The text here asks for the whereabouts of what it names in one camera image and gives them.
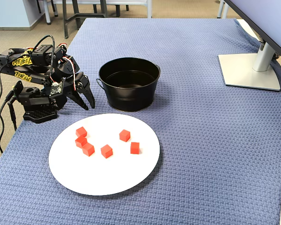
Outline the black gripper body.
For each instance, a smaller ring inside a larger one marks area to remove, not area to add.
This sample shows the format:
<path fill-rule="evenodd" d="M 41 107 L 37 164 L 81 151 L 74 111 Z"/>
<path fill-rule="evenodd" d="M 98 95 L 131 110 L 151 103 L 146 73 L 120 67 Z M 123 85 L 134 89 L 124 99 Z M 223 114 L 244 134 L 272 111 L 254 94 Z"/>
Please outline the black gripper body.
<path fill-rule="evenodd" d="M 73 88 L 76 91 L 74 62 L 66 56 L 57 57 L 57 82 L 69 77 L 73 78 Z"/>

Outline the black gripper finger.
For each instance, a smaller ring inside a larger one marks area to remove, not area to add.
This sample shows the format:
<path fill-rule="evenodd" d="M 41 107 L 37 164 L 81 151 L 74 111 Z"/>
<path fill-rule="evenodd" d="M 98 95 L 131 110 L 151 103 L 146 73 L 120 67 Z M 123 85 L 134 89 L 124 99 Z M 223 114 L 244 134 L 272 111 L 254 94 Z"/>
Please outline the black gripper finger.
<path fill-rule="evenodd" d="M 83 94 L 88 102 L 90 103 L 91 108 L 95 108 L 95 99 L 90 89 L 90 82 L 86 75 L 77 75 L 75 78 L 75 87 L 76 91 L 79 94 Z"/>
<path fill-rule="evenodd" d="M 80 107 L 82 107 L 85 110 L 88 110 L 88 106 L 86 103 L 82 100 L 79 93 L 77 91 L 69 91 L 67 92 L 67 97 L 73 100 L 76 104 L 78 104 Z"/>

